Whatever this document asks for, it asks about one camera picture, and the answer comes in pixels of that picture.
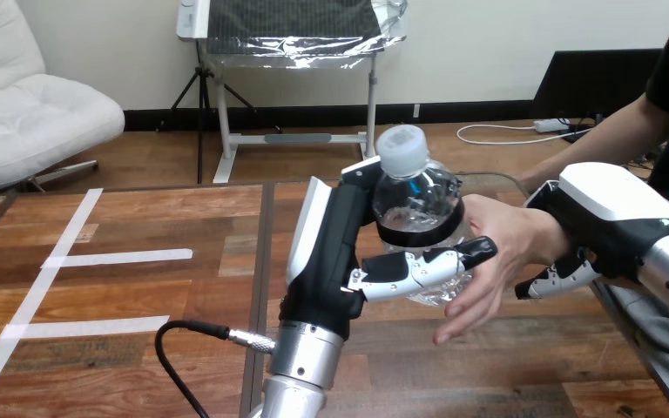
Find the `person's hand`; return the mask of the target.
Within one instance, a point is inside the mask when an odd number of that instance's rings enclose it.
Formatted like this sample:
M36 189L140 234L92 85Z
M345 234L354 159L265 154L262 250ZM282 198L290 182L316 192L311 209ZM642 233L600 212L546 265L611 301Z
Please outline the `person's hand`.
M447 320L433 335L436 345L491 320L502 304L504 289L526 266L549 266L570 248L562 227L547 212L476 194L463 202L472 232L491 238L497 255L477 266L472 281L445 307Z

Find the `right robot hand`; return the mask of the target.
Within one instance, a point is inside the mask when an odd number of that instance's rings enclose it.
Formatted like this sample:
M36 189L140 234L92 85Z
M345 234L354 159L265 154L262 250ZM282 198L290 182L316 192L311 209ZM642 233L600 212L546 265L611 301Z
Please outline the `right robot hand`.
M639 283L669 302L669 201L625 168L568 165L525 202L549 213L571 250L515 287L520 300L544 299L606 277Z

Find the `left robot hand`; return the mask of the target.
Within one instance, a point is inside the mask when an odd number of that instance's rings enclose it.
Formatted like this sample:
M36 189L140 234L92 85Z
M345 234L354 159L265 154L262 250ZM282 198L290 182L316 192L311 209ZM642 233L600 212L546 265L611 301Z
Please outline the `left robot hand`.
M439 246L435 232L380 226L379 237L395 238L400 252L359 261L357 236L375 221L372 202L382 174L380 157L373 157L343 169L336 187L310 179L289 254L280 321L307 323L347 340L350 322L360 317L364 303L439 287L497 254L486 236Z

